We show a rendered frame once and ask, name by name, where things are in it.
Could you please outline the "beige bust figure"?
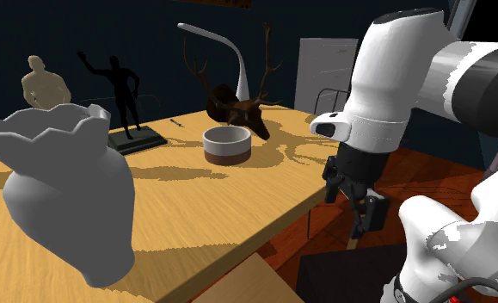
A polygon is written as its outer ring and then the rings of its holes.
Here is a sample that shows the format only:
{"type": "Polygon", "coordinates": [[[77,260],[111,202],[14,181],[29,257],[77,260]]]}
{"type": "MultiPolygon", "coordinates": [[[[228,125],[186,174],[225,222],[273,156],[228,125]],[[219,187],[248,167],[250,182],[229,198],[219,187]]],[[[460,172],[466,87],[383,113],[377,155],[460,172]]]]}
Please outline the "beige bust figure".
{"type": "Polygon", "coordinates": [[[23,98],[33,108],[52,109],[71,102],[71,93],[64,79],[47,71],[43,60],[36,55],[28,57],[31,72],[22,78],[23,98]]]}

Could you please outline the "tan flat board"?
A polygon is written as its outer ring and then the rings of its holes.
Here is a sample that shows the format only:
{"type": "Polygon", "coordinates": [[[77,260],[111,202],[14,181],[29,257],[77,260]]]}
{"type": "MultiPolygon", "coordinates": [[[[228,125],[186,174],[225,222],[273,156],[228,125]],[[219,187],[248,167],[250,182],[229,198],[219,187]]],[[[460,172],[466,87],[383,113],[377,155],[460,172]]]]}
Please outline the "tan flat board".
{"type": "Polygon", "coordinates": [[[304,303],[255,252],[192,303],[304,303]]]}

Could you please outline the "wooden table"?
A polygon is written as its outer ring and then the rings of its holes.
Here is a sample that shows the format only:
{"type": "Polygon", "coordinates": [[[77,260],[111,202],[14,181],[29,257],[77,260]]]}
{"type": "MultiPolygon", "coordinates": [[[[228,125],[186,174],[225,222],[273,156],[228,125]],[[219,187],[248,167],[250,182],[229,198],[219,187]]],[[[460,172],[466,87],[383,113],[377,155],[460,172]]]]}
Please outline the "wooden table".
{"type": "Polygon", "coordinates": [[[9,216],[0,162],[0,303],[186,303],[324,196],[326,158],[337,144],[310,133],[310,116],[265,107],[268,140],[253,138],[248,161],[217,166],[204,158],[203,112],[154,121],[166,145],[127,157],[136,190],[135,263],[106,288],[28,238],[9,216]]]}

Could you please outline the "black metal chair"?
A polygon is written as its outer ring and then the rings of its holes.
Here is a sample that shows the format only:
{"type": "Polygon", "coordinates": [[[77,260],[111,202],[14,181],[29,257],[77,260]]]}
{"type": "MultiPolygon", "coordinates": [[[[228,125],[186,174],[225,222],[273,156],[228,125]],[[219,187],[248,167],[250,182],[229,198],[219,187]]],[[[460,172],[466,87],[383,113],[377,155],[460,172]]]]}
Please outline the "black metal chair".
{"type": "Polygon", "coordinates": [[[315,101],[315,104],[314,104],[313,114],[317,113],[317,108],[318,108],[318,104],[319,104],[320,98],[322,96],[331,96],[331,95],[334,96],[332,112],[335,112],[339,96],[340,95],[349,96],[350,95],[350,91],[349,90],[337,90],[337,89],[331,89],[331,88],[323,88],[323,89],[321,89],[318,92],[318,94],[317,94],[317,98],[316,98],[316,101],[315,101]]]}

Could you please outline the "brown deer head with antlers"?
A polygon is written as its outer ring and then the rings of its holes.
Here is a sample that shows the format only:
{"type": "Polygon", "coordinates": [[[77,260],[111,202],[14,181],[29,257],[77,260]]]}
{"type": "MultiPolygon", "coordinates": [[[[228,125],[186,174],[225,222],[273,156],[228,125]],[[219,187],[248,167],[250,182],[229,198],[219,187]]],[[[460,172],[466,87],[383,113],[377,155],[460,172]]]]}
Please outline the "brown deer head with antlers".
{"type": "Polygon", "coordinates": [[[190,66],[187,58],[187,40],[183,41],[183,57],[187,68],[198,79],[201,87],[208,95],[208,104],[206,111],[208,115],[217,122],[226,122],[228,125],[248,127],[258,137],[264,140],[270,138],[270,134],[261,118],[260,106],[276,105],[280,103],[266,100],[269,91],[265,91],[265,84],[268,77],[282,65],[280,62],[276,67],[270,64],[269,38],[272,32],[272,26],[268,22],[262,23],[265,28],[265,73],[260,84],[259,94],[256,97],[240,101],[236,93],[226,84],[220,84],[213,90],[210,89],[207,82],[206,67],[208,59],[200,71],[197,70],[196,59],[193,66],[190,66]]]}

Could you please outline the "large grey jagged-rim vase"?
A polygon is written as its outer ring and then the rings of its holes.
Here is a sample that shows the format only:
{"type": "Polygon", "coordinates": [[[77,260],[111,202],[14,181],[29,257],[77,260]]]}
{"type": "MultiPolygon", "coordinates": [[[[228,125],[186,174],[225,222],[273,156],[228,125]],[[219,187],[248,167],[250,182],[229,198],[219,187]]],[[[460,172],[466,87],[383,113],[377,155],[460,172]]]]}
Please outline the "large grey jagged-rim vase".
{"type": "Polygon", "coordinates": [[[96,104],[66,103],[0,120],[12,220],[93,288],[116,283],[135,262],[135,188],[126,159],[108,147],[110,117],[96,104]]]}

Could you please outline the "white curved desk lamp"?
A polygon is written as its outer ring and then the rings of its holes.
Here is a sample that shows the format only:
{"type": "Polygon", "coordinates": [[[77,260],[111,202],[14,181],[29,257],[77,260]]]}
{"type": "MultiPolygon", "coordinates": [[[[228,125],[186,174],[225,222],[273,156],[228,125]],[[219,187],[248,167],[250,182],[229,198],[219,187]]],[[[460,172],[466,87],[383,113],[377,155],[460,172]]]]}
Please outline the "white curved desk lamp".
{"type": "Polygon", "coordinates": [[[198,34],[201,36],[204,36],[208,39],[211,40],[216,40],[218,42],[221,42],[228,47],[230,47],[237,55],[238,58],[238,63],[239,63],[239,77],[238,77],[238,82],[237,82],[237,92],[236,96],[240,101],[247,100],[249,99],[249,85],[248,85],[248,79],[246,75],[246,70],[245,70],[245,64],[243,60],[243,56],[236,47],[235,44],[233,44],[229,39],[225,38],[222,35],[215,34],[213,32],[207,31],[203,28],[198,28],[193,25],[187,24],[187,23],[178,23],[177,27],[183,30],[186,30],[188,32],[198,34]]]}

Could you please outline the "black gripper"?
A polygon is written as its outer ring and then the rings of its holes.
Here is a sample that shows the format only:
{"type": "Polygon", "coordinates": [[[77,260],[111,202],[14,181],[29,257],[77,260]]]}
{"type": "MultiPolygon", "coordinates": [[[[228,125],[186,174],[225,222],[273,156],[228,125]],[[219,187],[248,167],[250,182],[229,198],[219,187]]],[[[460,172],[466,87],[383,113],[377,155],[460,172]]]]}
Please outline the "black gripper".
{"type": "Polygon", "coordinates": [[[351,239],[360,239],[365,232],[384,228],[390,199],[372,188],[381,177],[389,156],[389,153],[357,150],[341,142],[336,156],[329,156],[326,161],[322,173],[326,182],[324,201],[334,203],[339,189],[347,198],[353,198],[349,200],[354,214],[351,239]]]}

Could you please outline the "black human statue on base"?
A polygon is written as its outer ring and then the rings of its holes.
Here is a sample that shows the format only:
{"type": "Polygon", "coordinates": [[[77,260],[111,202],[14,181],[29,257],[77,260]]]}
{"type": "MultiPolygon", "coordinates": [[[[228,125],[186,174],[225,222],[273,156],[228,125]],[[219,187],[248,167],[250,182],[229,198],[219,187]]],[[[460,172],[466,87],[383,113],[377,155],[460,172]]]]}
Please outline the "black human statue on base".
{"type": "Polygon", "coordinates": [[[96,69],[78,50],[77,56],[94,75],[104,76],[114,87],[114,102],[120,114],[123,131],[108,135],[108,147],[122,155],[140,152],[152,147],[165,145],[168,141],[149,127],[141,127],[138,119],[137,98],[139,77],[130,69],[122,68],[118,58],[109,58],[110,69],[96,69]]]}

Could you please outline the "white and brown bowl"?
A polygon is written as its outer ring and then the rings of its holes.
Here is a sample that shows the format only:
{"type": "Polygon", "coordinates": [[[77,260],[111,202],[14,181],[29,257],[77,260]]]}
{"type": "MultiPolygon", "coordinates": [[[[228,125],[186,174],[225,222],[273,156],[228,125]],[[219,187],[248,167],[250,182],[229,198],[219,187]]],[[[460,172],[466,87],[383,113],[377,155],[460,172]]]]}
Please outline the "white and brown bowl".
{"type": "Polygon", "coordinates": [[[235,165],[251,157],[251,132],[243,127],[213,127],[202,134],[204,157],[216,165],[235,165]]]}

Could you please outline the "white cabinet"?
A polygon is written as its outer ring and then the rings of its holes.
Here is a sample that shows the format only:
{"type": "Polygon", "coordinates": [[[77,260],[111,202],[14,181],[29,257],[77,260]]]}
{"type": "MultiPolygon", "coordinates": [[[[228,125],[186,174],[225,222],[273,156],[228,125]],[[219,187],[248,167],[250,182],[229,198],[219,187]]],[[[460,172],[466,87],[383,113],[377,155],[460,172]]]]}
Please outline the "white cabinet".
{"type": "MultiPolygon", "coordinates": [[[[318,92],[323,88],[349,90],[358,40],[301,38],[294,108],[313,114],[318,92]]],[[[332,112],[334,96],[320,98],[317,113],[332,112]]],[[[335,111],[342,111],[347,96],[340,95],[335,111]]]]}

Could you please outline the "dark robot stand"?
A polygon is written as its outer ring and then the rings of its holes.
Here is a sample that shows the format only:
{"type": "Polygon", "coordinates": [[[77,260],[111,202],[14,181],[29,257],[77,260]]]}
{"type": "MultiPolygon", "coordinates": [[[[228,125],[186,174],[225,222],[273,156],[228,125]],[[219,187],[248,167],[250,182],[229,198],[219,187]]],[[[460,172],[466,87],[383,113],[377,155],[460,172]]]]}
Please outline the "dark robot stand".
{"type": "Polygon", "coordinates": [[[405,257],[405,244],[302,256],[296,294],[305,303],[379,303],[405,257]]]}

